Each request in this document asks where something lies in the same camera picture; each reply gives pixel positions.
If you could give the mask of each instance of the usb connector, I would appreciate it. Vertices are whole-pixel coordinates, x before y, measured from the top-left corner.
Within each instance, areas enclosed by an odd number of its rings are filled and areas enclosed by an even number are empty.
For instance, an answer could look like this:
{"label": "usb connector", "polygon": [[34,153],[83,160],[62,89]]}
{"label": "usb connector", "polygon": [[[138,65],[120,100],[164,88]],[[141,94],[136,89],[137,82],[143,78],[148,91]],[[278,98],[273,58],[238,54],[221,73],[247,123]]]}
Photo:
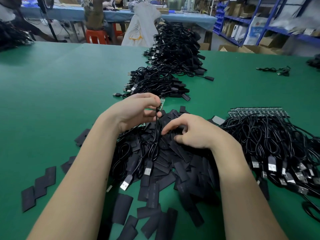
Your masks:
{"label": "usb connector", "polygon": [[123,189],[124,191],[128,188],[129,184],[132,181],[132,175],[129,174],[125,180],[123,181],[122,185],[120,186],[121,189]]}

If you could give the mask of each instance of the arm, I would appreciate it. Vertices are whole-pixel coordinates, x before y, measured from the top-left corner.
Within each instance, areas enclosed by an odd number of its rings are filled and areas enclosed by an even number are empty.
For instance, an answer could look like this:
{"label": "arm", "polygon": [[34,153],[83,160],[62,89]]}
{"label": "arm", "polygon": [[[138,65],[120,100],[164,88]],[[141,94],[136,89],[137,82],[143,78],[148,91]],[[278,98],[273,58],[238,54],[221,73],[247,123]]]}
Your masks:
{"label": "arm", "polygon": [[178,143],[208,148],[215,158],[222,197],[222,209],[227,240],[287,240],[268,202],[251,173],[241,145],[227,132],[205,119],[183,114],[170,121],[162,135],[179,125],[186,125]]}
{"label": "arm", "polygon": [[144,109],[159,105],[158,96],[135,94],[98,117],[28,240],[97,239],[117,137],[136,125],[155,121],[155,111]]}

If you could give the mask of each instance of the plastic stool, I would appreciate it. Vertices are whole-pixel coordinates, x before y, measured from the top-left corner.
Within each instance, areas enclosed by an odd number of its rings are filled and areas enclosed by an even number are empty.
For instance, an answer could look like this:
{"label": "plastic stool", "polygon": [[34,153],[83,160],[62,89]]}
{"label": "plastic stool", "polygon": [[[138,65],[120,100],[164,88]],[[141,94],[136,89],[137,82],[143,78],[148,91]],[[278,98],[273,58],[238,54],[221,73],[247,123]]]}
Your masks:
{"label": "plastic stool", "polygon": [[85,32],[87,43],[90,42],[90,37],[93,44],[98,44],[98,39],[100,44],[110,44],[108,35],[104,30],[89,30]]}
{"label": "plastic stool", "polygon": [[114,34],[115,34],[116,37],[118,37],[118,36],[123,36],[122,31],[118,31],[118,30],[117,30],[116,23],[113,24],[113,29],[114,29]]}

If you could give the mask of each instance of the white box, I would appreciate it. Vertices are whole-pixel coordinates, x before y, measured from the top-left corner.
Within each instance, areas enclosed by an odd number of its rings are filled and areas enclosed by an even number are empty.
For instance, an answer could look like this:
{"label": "white box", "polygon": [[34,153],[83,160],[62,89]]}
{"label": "white box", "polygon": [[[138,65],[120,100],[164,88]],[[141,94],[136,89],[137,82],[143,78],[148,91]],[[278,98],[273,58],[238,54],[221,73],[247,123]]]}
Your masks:
{"label": "white box", "polygon": [[234,39],[236,41],[243,39],[245,37],[246,31],[247,31],[247,27],[239,26],[238,31],[237,31],[236,35],[234,36]]}
{"label": "white box", "polygon": [[239,25],[235,25],[231,34],[231,38],[234,38],[237,31],[238,31]]}

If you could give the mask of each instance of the green workbench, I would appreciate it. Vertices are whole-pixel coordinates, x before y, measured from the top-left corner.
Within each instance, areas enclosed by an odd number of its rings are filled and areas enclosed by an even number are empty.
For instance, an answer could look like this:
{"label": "green workbench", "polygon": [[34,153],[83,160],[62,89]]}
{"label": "green workbench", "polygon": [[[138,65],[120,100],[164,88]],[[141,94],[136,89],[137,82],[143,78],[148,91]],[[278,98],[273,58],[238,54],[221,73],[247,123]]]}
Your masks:
{"label": "green workbench", "polygon": [[[0,53],[0,239],[25,239],[46,203],[62,181],[60,168],[79,148],[73,141],[121,98],[128,72],[146,66],[146,48],[94,44],[36,42]],[[209,119],[227,117],[230,108],[281,106],[299,127],[320,135],[320,73],[307,58],[202,51],[203,67],[214,82],[181,77],[190,89],[189,102],[167,98],[163,109],[186,106],[189,113]],[[256,67],[290,66],[290,77],[257,71]],[[47,167],[57,166],[57,183],[48,187],[36,206],[22,213],[21,191],[34,184]],[[125,194],[134,197],[129,214],[136,216],[140,182]],[[269,205],[290,240],[319,239],[320,224],[302,209],[302,197],[269,182]],[[106,194],[106,202],[118,191]],[[320,200],[312,199],[320,206]],[[205,223],[196,228],[173,185],[160,193],[162,210],[178,210],[174,239],[225,239],[222,208],[197,204]],[[139,220],[136,239],[146,239]],[[122,230],[114,224],[110,238]]]}

